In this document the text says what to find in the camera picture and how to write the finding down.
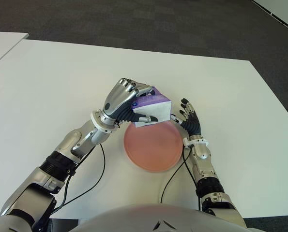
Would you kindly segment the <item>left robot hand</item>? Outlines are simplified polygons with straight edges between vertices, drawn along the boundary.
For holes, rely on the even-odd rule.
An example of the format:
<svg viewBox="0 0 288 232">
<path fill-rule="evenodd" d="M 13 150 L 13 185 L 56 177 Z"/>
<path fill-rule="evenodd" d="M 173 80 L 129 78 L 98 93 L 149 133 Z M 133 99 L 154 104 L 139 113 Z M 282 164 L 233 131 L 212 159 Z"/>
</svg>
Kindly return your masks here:
<svg viewBox="0 0 288 232">
<path fill-rule="evenodd" d="M 154 116 L 137 114 L 132 110 L 132 104 L 138 97 L 147 95 L 152 91 L 153 87 L 150 85 L 122 78 L 108 94 L 103 112 L 115 121 L 158 122 L 158 119 Z"/>
</svg>

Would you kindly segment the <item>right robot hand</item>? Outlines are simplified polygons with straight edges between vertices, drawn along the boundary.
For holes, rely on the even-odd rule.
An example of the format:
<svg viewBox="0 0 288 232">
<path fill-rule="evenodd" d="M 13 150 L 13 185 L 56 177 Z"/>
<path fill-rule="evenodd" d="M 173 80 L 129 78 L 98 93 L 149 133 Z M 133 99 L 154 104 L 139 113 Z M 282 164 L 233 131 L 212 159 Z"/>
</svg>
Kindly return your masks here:
<svg viewBox="0 0 288 232">
<path fill-rule="evenodd" d="M 181 100 L 180 114 L 183 118 L 180 118 L 174 114 L 171 114 L 170 119 L 178 123 L 183 129 L 185 129 L 189 136 L 201 135 L 201 126 L 198 116 L 195 112 L 193 105 L 187 100 L 183 98 Z"/>
</svg>

